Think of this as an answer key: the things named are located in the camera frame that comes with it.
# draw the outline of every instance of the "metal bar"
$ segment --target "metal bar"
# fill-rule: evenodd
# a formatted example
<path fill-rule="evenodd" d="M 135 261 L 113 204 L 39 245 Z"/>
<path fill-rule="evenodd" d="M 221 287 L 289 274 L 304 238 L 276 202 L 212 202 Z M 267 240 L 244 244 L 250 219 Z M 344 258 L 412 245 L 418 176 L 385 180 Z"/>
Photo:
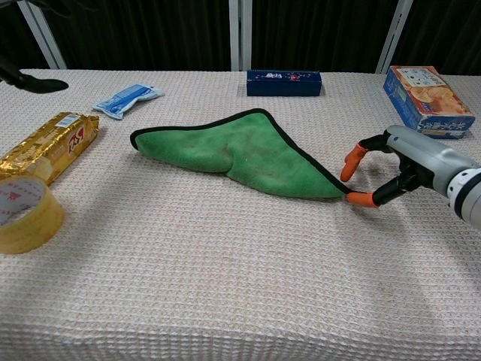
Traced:
<path fill-rule="evenodd" d="M 398 0 L 398 6 L 396 6 L 388 35 L 384 41 L 383 51 L 377 62 L 377 74 L 387 74 L 412 4 L 413 0 Z"/>
<path fill-rule="evenodd" d="M 18 6 L 50 68 L 66 69 L 67 65 L 41 9 L 25 1 L 19 2 Z"/>
<path fill-rule="evenodd" d="M 251 68 L 253 51 L 253 0 L 240 0 L 240 54 L 241 70 Z"/>
<path fill-rule="evenodd" d="M 231 71 L 239 71 L 239 1 L 228 0 L 228 21 L 231 35 Z"/>

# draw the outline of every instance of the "orange fingertip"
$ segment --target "orange fingertip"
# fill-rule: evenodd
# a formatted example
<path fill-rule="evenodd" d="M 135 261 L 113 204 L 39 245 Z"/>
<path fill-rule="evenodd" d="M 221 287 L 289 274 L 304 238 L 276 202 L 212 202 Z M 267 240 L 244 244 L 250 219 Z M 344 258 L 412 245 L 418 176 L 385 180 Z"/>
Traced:
<path fill-rule="evenodd" d="M 347 193 L 346 200 L 349 203 L 353 203 L 354 205 L 361 205 L 362 207 L 371 207 L 377 208 L 379 207 L 373 200 L 373 193 L 360 193 L 360 192 L 351 192 Z"/>
<path fill-rule="evenodd" d="M 361 159 L 364 158 L 367 152 L 367 149 L 357 143 L 354 149 L 347 154 L 346 158 L 344 159 L 346 165 L 344 166 L 343 171 L 340 173 L 340 179 L 343 182 L 347 182 L 349 179 L 351 179 L 355 170 L 358 168 L 359 162 L 361 162 Z"/>

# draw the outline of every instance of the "blue box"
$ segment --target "blue box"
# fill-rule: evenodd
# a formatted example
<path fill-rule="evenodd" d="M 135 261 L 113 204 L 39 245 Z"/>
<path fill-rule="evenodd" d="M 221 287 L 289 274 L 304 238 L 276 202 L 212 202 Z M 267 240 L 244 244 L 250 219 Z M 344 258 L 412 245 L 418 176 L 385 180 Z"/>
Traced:
<path fill-rule="evenodd" d="M 248 70 L 248 96 L 319 96 L 318 71 Z"/>
<path fill-rule="evenodd" d="M 391 66 L 384 90 L 404 124 L 431 138 L 463 138 L 474 122 L 474 115 L 432 66 Z"/>

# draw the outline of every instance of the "dark blue box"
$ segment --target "dark blue box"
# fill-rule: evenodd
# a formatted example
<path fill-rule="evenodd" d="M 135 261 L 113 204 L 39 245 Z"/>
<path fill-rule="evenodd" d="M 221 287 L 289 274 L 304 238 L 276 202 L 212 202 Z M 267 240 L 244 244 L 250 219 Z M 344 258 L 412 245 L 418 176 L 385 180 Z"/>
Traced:
<path fill-rule="evenodd" d="M 248 70 L 248 96 L 319 96 L 318 71 Z"/>

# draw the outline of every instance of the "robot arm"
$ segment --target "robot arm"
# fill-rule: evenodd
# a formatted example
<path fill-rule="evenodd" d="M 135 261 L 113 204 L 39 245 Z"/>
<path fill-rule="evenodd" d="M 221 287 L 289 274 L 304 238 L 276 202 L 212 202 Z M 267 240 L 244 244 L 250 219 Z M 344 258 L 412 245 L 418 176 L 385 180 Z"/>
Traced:
<path fill-rule="evenodd" d="M 348 181 L 372 150 L 397 154 L 401 173 L 373 193 L 349 193 L 348 202 L 379 207 L 423 186 L 448 197 L 449 206 L 461 219 L 481 229 L 481 168 L 477 162 L 406 126 L 390 126 L 383 134 L 357 143 L 345 158 L 340 179 Z"/>

